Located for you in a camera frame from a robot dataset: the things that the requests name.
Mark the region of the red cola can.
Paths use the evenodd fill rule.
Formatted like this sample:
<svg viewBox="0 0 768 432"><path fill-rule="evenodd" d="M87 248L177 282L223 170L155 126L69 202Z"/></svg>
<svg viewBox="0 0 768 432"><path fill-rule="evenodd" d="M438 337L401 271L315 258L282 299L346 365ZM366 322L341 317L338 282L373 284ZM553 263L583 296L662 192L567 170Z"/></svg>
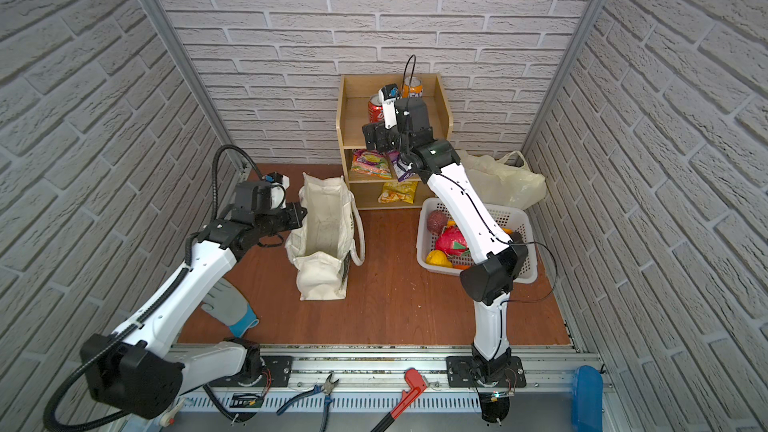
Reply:
<svg viewBox="0 0 768 432"><path fill-rule="evenodd" d="M370 123L384 120L383 103L379 94L371 96L368 101L368 117Z"/></svg>

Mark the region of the colourful candy snack bag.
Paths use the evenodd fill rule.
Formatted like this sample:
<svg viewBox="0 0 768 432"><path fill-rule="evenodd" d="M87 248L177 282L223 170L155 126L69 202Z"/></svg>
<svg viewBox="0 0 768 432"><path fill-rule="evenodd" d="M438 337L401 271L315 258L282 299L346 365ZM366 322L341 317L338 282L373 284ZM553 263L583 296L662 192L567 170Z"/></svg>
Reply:
<svg viewBox="0 0 768 432"><path fill-rule="evenodd" d="M375 151L356 150L353 153L350 171L381 179L391 179L389 159Z"/></svg>

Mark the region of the purple snack bag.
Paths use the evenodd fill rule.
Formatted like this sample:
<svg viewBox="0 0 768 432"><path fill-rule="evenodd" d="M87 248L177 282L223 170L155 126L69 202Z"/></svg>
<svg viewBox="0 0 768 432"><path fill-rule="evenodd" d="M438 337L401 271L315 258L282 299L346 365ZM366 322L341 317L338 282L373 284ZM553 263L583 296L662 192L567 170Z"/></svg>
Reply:
<svg viewBox="0 0 768 432"><path fill-rule="evenodd" d="M418 180L418 174L412 169L412 166L406 163L397 151L389 151L387 158L391 164L393 176L398 182L405 182L408 180Z"/></svg>

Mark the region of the white floral canvas tote bag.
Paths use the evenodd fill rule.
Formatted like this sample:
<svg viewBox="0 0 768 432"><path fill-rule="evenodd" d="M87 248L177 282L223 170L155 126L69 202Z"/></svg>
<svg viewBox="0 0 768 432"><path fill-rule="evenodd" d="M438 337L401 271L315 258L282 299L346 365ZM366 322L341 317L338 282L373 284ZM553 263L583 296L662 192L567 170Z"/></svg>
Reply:
<svg viewBox="0 0 768 432"><path fill-rule="evenodd" d="M365 261L365 236L354 194L341 177L303 175L300 205L307 209L302 226L286 241L289 261L297 269L302 301L343 300L349 268Z"/></svg>

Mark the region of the yellow chips bag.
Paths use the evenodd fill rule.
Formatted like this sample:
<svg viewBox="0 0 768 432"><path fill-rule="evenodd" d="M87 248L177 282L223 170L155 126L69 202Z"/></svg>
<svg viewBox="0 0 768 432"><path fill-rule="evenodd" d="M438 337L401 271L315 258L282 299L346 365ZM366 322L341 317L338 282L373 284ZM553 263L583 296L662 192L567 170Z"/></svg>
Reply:
<svg viewBox="0 0 768 432"><path fill-rule="evenodd" d="M415 181L387 182L382 186L377 201L379 204L405 203L413 205L418 184Z"/></svg>

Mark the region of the cream plastic grocery bag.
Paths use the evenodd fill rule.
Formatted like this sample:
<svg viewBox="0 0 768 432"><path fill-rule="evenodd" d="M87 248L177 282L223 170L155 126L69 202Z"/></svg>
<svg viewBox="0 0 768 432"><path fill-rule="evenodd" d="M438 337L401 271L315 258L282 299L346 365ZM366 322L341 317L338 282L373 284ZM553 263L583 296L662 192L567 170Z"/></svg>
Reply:
<svg viewBox="0 0 768 432"><path fill-rule="evenodd" d="M524 155L512 151L494 159L457 151L468 179L484 204L525 210L547 195L546 179L532 172Z"/></svg>

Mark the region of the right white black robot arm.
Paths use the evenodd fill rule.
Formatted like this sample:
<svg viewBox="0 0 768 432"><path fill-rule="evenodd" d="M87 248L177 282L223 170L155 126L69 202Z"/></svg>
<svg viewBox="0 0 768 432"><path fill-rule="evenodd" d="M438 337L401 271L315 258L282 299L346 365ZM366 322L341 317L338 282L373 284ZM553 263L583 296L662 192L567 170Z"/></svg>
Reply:
<svg viewBox="0 0 768 432"><path fill-rule="evenodd" d="M474 301L476 332L471 364L477 380L490 384L511 366L507 306L513 281L528 257L528 246L515 242L496 223L472 187L454 147L437 139L420 97L386 98L379 93L383 119L363 127L366 148L394 150L442 201L462 233L473 265L460 282Z"/></svg>

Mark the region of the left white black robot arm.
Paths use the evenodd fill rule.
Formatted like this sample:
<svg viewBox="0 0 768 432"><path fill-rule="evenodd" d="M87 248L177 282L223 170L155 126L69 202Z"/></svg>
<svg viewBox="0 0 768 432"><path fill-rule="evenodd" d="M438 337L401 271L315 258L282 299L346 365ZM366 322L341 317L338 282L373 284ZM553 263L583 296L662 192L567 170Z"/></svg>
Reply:
<svg viewBox="0 0 768 432"><path fill-rule="evenodd" d="M110 335L86 341L80 355L95 401L151 419L216 380L251 385L264 376L259 345L243 337L255 313L223 278L251 248L269 247L272 238L301 227L307 210L287 201L288 187L277 172L237 184L233 203L191 235L182 263L160 289ZM231 337L196 353L173 351L197 308L224 323Z"/></svg>

